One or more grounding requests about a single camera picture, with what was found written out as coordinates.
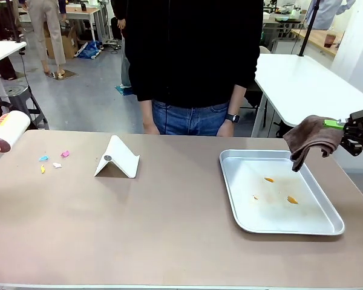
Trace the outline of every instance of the tray rim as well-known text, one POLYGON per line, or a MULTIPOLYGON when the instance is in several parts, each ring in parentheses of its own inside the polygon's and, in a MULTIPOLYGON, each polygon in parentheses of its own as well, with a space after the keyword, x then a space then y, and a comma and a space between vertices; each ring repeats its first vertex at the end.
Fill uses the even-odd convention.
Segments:
POLYGON ((238 226, 240 228, 244 229, 248 233, 257 233, 257 234, 296 234, 296 235, 309 235, 309 236, 340 236, 340 235, 342 235, 345 232, 345 223, 343 221, 343 218, 340 216, 340 214, 336 210, 335 206, 329 200, 328 196, 326 195, 326 193, 324 192, 324 190, 321 188, 321 186, 317 182, 316 178, 314 177, 314 175, 312 174, 312 172, 307 167, 306 163, 303 164, 303 167, 305 167, 306 170, 308 170, 308 172, 312 176, 312 179, 315 181, 316 185, 319 187, 319 189, 322 192, 322 194, 324 195, 326 201, 329 203, 329 206, 331 206, 331 208, 333 209, 335 215, 337 215, 337 217, 339 218, 339 220, 342 222, 342 228, 341 228, 341 230, 340 231, 337 231, 335 233, 322 233, 321 234, 321 233, 307 233, 307 232, 293 232, 293 231, 264 231, 264 230, 260 230, 260 231, 257 230, 256 231, 256 230, 251 230, 250 228, 245 227, 238 220, 238 218, 237 218, 237 214, 236 214, 236 211, 235 211, 234 203, 233 203, 233 200, 232 200, 232 197, 231 197, 231 194, 230 194, 229 184, 227 182, 226 174, 225 174, 225 171, 224 171, 224 166, 223 166, 223 160, 224 159, 222 157, 228 151, 285 152, 285 153, 289 153, 289 154, 290 154, 290 151, 288 151, 288 150, 264 150, 264 149, 262 149, 262 150, 258 150, 258 149, 226 149, 226 150, 222 151, 219 154, 219 162, 220 162, 220 166, 221 166, 221 169, 222 169, 224 183, 226 184, 226 190, 227 190, 227 195, 229 197, 229 201, 230 201, 230 205, 231 205, 232 215, 233 215, 236 223, 238 224, 238 226))

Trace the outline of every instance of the stool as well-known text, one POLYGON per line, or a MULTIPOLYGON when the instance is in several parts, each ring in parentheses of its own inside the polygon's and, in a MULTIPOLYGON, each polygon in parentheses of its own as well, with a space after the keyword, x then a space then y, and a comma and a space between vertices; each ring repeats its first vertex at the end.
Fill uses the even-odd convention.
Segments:
MULTIPOLYGON (((7 97, 10 100, 10 103, 15 107, 15 109, 27 114, 30 117, 31 127, 37 129, 39 123, 43 121, 44 129, 49 130, 48 121, 44 116, 41 107, 39 107, 37 101, 35 100, 34 96, 28 90, 28 86, 11 85, 4 87, 4 89, 7 93, 7 97), (27 107, 28 99, 31 99, 32 101, 32 109, 27 107)), ((2 101, 2 97, 6 98, 6 96, 0 96, 0 102, 2 101)))

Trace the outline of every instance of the light blue shirt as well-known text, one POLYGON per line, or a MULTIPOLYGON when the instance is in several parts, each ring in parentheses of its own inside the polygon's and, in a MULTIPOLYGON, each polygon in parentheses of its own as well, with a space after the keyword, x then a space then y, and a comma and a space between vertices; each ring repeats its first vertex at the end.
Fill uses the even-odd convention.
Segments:
MULTIPOLYGON (((321 0, 320 8, 317 12, 315 23, 313 24, 313 29, 328 30, 332 25, 335 15, 340 15, 350 9, 355 1, 356 0, 347 0, 347 5, 341 5, 343 0, 321 0)), ((312 18, 315 5, 316 0, 312 0, 306 16, 308 24, 312 18)))

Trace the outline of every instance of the brown towel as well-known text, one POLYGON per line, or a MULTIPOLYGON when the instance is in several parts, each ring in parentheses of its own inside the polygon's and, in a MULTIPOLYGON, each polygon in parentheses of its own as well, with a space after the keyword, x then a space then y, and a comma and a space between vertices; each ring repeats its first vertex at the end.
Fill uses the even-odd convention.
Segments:
POLYGON ((324 127, 324 120, 333 119, 312 115, 284 135, 292 153, 290 159, 293 161, 294 172, 301 169, 310 148, 321 148, 323 157, 328 157, 338 148, 343 131, 324 127))

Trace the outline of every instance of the brown cup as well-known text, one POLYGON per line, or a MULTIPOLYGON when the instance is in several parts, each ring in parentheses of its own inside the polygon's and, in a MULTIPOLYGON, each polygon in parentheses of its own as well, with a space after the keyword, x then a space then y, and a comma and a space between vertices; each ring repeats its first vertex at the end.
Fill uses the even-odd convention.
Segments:
POLYGON ((327 34, 325 38, 324 47, 331 47, 336 39, 336 35, 334 34, 327 34))

